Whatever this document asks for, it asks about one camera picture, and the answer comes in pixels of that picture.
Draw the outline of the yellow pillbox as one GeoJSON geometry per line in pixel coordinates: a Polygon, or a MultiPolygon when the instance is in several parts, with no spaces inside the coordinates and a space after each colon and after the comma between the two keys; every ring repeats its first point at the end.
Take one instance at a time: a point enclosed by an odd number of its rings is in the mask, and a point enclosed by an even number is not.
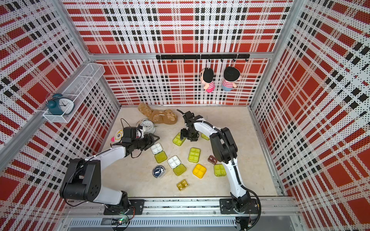
{"type": "Polygon", "coordinates": [[[194,167],[192,173],[197,178],[202,179],[204,177],[206,171],[207,171],[207,168],[206,167],[204,167],[201,164],[196,164],[196,166],[194,167]]]}

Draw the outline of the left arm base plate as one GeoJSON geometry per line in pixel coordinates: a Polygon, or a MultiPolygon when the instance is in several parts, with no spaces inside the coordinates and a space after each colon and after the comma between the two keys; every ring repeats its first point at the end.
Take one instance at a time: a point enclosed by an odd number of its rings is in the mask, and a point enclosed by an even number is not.
{"type": "Polygon", "coordinates": [[[104,215],[141,215],[145,200],[129,199],[118,205],[105,205],[104,215]]]}

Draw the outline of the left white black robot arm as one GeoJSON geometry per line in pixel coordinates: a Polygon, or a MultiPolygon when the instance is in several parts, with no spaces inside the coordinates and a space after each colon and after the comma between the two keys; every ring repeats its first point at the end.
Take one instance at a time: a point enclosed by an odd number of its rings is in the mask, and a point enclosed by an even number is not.
{"type": "Polygon", "coordinates": [[[118,160],[130,156],[134,150],[145,151],[152,147],[159,136],[145,134],[141,127],[126,127],[120,141],[111,148],[87,159],[72,159],[68,165],[60,196],[65,202],[102,204],[112,214],[125,213],[132,207],[125,191],[102,185],[102,171],[118,160]]]}

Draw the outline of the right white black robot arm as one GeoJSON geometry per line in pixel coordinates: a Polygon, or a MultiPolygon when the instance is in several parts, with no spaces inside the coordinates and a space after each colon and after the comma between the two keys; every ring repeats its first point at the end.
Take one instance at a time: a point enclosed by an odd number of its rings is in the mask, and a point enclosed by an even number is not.
{"type": "Polygon", "coordinates": [[[199,133],[210,139],[212,151],[217,161],[221,162],[230,185],[231,208],[236,213],[261,214],[261,202],[255,192],[245,187],[238,167],[237,152],[231,131],[228,128],[218,128],[201,115],[187,111],[182,112],[186,127],[181,129],[181,139],[197,141],[199,133]]]}

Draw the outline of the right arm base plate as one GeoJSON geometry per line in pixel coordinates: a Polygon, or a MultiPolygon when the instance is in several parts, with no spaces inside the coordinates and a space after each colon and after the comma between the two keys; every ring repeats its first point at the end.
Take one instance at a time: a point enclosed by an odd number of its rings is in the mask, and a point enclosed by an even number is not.
{"type": "Polygon", "coordinates": [[[220,199],[221,214],[255,214],[259,213],[259,206],[256,199],[250,199],[243,205],[237,205],[236,200],[232,198],[220,199]]]}

